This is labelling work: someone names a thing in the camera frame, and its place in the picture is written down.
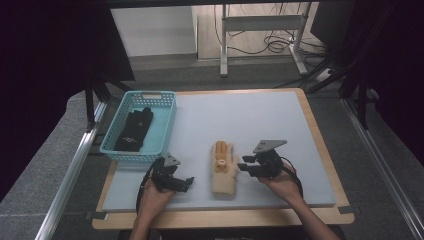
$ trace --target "human arm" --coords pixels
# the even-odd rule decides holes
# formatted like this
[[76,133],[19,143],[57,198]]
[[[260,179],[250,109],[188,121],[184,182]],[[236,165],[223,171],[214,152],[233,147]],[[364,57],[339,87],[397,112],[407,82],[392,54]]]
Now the human arm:
[[140,200],[140,209],[134,221],[130,240],[145,240],[148,237],[150,224],[153,219],[164,209],[166,204],[175,194],[174,191],[159,192],[151,179],[144,186],[143,196]]
[[268,186],[277,197],[284,200],[296,212],[306,232],[314,240],[340,239],[307,205],[300,195],[293,178],[284,171],[275,178],[258,178]]

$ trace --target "gray carpet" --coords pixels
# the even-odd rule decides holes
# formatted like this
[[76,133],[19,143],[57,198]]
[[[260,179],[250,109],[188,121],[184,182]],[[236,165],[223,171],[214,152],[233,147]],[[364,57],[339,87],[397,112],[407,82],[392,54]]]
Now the gray carpet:
[[[266,64],[233,62],[230,75],[225,79],[219,77],[215,63],[204,65],[211,66],[169,68],[162,64],[151,69],[134,69],[137,82],[128,85],[135,89],[173,91],[260,89],[299,77],[293,62],[287,59]],[[346,239],[413,239],[340,99],[335,97],[337,84],[309,95],[308,100],[355,211],[355,222],[341,226],[344,235]],[[112,86],[110,90],[115,95],[123,94]],[[34,239],[36,236],[85,131],[84,104],[82,94],[68,102],[66,115],[0,204],[0,239]],[[368,123],[370,133],[422,215],[423,167],[379,118],[372,105],[368,107]],[[99,131],[100,135],[106,128],[107,124]],[[85,219],[87,212],[95,211],[110,163],[105,156],[97,154],[100,142],[101,136],[84,163],[54,239],[118,238],[118,231],[94,230],[91,221]]]

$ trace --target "person's right hand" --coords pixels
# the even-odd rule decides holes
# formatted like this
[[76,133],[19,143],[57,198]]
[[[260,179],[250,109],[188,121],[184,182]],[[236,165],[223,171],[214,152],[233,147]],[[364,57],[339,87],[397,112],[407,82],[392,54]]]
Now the person's right hand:
[[[284,163],[284,166],[295,172],[295,170],[288,164]],[[277,197],[286,201],[290,205],[294,201],[302,199],[299,188],[297,187],[294,179],[284,171],[281,171],[275,178],[258,177],[258,180],[268,186],[274,194],[277,195]]]

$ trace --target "table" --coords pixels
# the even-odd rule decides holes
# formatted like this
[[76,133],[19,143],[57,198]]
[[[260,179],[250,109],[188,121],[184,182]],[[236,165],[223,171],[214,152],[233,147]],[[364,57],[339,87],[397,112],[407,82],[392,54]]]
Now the table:
[[[315,122],[311,108],[304,92],[300,89],[275,89],[275,90],[228,90],[206,92],[179,92],[178,95],[205,94],[205,93],[257,93],[294,91],[299,99],[308,126],[317,146],[323,166],[328,175],[333,189],[336,204],[331,207],[313,208],[313,211],[326,224],[349,224],[354,221],[354,214],[344,213],[341,209],[348,209],[349,202],[346,198],[339,177],[332,163],[320,130]],[[112,162],[100,196],[97,212],[102,212],[102,206],[111,184],[117,162]],[[136,213],[109,213],[106,220],[93,219],[95,229],[132,229]],[[301,225],[297,215],[291,209],[248,209],[248,210],[208,210],[208,211],[164,211],[156,218],[152,228],[156,229],[184,229],[184,228],[231,228],[231,227],[270,227]]]

